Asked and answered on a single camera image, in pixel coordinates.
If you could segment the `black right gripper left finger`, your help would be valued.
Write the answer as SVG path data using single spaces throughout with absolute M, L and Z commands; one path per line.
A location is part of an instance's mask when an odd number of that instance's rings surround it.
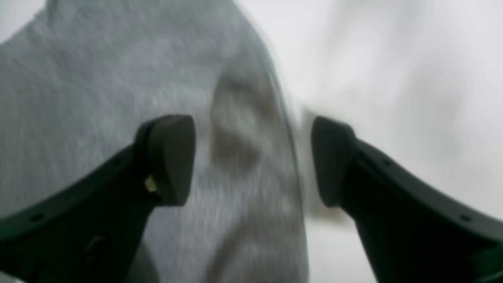
M 92 173 L 1 220 L 1 272 L 25 283 L 122 283 L 150 213 L 186 204 L 195 152 L 191 115 L 142 124 Z

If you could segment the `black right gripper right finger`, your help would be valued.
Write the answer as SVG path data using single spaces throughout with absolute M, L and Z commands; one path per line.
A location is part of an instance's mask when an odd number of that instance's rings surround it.
M 501 283 L 503 224 L 412 175 L 352 128 L 311 129 L 322 202 L 355 222 L 380 283 Z

